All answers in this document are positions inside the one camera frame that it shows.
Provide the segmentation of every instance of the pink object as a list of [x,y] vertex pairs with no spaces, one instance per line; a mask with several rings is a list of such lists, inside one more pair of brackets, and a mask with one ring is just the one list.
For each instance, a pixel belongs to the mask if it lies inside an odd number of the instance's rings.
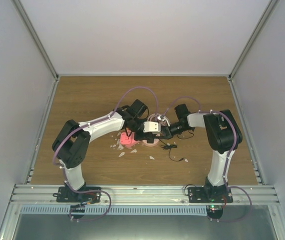
[[135,144],[139,143],[139,141],[135,141],[134,139],[135,133],[133,132],[130,136],[127,136],[125,132],[122,132],[120,135],[120,144],[124,145],[126,148],[131,148]]
[[153,143],[147,143],[147,140],[142,140],[142,144],[144,144],[147,147],[154,147],[159,143],[159,139],[154,139]]

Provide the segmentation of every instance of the white wall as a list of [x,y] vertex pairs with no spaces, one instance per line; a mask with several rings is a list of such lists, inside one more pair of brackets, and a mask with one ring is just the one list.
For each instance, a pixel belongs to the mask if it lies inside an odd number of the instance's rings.
[[235,75],[267,184],[285,213],[285,0],[280,0]]
[[54,79],[10,0],[0,0],[0,226],[22,183]]
[[21,0],[59,74],[231,72],[269,0]]

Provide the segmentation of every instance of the vent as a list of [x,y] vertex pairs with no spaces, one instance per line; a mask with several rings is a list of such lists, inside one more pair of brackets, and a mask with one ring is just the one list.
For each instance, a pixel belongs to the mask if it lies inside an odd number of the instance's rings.
[[[85,208],[85,215],[100,215],[107,210],[108,206],[88,205]],[[70,205],[24,205],[21,214],[68,214]],[[109,215],[197,215],[206,216],[205,206],[122,206],[114,205]]]

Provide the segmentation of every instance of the wooden tabletop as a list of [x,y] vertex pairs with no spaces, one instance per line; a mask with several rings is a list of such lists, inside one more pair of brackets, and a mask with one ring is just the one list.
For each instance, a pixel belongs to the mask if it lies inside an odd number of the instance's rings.
[[[241,131],[241,122],[230,86],[225,77],[182,77],[182,76],[77,76],[62,77],[54,97],[45,133],[39,149],[32,176],[32,184],[63,184],[62,171],[52,165],[51,146],[66,121],[74,119],[84,122],[101,117],[112,111],[119,99],[130,88],[151,88],[159,101],[159,112],[164,113],[170,103],[180,96],[191,96],[202,103],[204,111],[229,109]],[[154,113],[153,95],[145,89],[135,89],[122,101],[121,106],[130,105],[135,99],[144,102]],[[198,105],[186,98],[175,105],[186,103],[191,112]],[[171,122],[177,117],[174,107],[167,116]],[[104,135],[91,142],[82,163],[83,177],[87,184],[109,185],[202,185],[205,182],[212,160],[212,149],[208,144],[206,130],[197,128],[194,137],[180,140],[174,137],[166,143],[176,144],[170,156],[160,145],[144,146],[141,143],[118,150],[111,147],[120,138],[117,132]],[[246,139],[238,146],[231,160],[229,183],[232,185],[256,185],[256,177],[248,151]]]

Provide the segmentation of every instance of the brown wood surface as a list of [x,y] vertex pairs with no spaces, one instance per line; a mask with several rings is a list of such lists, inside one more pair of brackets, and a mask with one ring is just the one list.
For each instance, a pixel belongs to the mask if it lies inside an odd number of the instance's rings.
[[[180,96],[192,96],[202,103],[203,110],[230,109],[238,125],[241,125],[230,86],[225,77],[181,77],[181,76],[93,76],[62,77],[39,149],[32,184],[63,184],[62,171],[52,165],[52,143],[70,119],[76,122],[89,121],[101,117],[114,109],[121,96],[136,86],[150,87],[159,100],[159,112],[163,113],[169,104]],[[155,111],[153,95],[144,89],[130,92],[121,105],[130,105],[140,99]],[[190,99],[181,99],[175,105],[186,103],[191,112],[198,110]],[[177,120],[174,109],[167,116],[172,122]],[[93,141],[82,163],[83,177],[87,184],[113,185],[201,185],[205,181],[212,159],[206,130],[196,129],[194,137],[176,142],[178,148],[171,151],[174,159],[187,158],[188,162],[173,162],[168,151],[159,145],[147,147],[142,144],[132,149],[110,147],[116,144],[117,132]],[[229,183],[232,185],[256,185],[256,177],[246,140],[239,145],[229,169]]]

